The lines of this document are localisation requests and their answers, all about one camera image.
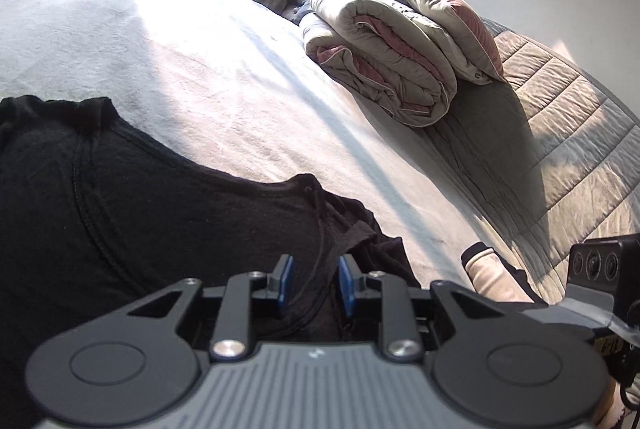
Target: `white logo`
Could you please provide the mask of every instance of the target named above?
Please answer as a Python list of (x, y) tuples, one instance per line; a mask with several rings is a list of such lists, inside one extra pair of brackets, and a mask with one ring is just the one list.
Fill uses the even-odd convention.
[(312, 359), (322, 359), (326, 353), (324, 352), (324, 349), (316, 348), (313, 351), (309, 351), (308, 355)]

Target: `camera lens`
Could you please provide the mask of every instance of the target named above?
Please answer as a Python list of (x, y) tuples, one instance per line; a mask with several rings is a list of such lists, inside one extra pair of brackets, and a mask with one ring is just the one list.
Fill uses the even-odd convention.
[(612, 281), (618, 275), (618, 256), (615, 254), (607, 255), (607, 262), (604, 265), (604, 275)]
[(600, 254), (592, 253), (587, 259), (587, 277), (596, 279), (600, 273)]
[(582, 265), (584, 264), (584, 258), (580, 252), (577, 252), (574, 257), (574, 273), (579, 274), (582, 271)]

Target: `black fabric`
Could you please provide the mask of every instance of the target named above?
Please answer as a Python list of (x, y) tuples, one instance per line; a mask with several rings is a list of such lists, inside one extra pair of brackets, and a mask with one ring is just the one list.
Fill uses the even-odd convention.
[(290, 314), (261, 323), (258, 338), (298, 341), (350, 336), (335, 292), (341, 253), (418, 285), (402, 240), (362, 203), (311, 174), (263, 184), (194, 164), (106, 98), (0, 103), (0, 218), (4, 427), (37, 421), (22, 386), (37, 345), (179, 279), (222, 285), (293, 255)]
[[(489, 247), (486, 246), (482, 241), (478, 241), (477, 243), (471, 245), (471, 247), (466, 249), (465, 252), (462, 253), (462, 256), (460, 256), (460, 261), (462, 261), (463, 268), (466, 267), (466, 264), (471, 261), (471, 258), (473, 256), (488, 248)], [(546, 305), (546, 301), (533, 291), (533, 288), (529, 284), (529, 280), (527, 280), (527, 273), (524, 270), (515, 268), (505, 258), (495, 252), (495, 250), (494, 253), (498, 256), (502, 265), (507, 269), (507, 272), (509, 272), (511, 276), (516, 280), (518, 285), (520, 285), (522, 291), (524, 291), (524, 293), (526, 293), (534, 303)]]

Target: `mattress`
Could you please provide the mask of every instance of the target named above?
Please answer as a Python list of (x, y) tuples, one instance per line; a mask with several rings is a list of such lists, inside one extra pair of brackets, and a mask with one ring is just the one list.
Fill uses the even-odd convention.
[(571, 245), (640, 232), (638, 119), (549, 48), (486, 21), (508, 84), (459, 82), (430, 139), (546, 301)]
[(261, 182), (313, 173), (402, 237), (423, 285), (470, 285), (460, 255), (477, 241), (510, 250), (427, 138), (336, 84), (255, 2), (1, 1), (0, 96), (108, 96), (197, 163)]

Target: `ribbed gray surface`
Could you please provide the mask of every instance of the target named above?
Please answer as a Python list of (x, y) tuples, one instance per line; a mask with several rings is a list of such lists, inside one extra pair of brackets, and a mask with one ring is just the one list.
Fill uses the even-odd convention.
[[(44, 423), (38, 429), (59, 426)], [(264, 345), (218, 364), (185, 404), (137, 429), (471, 429), (419, 367), (380, 359), (370, 345)]]

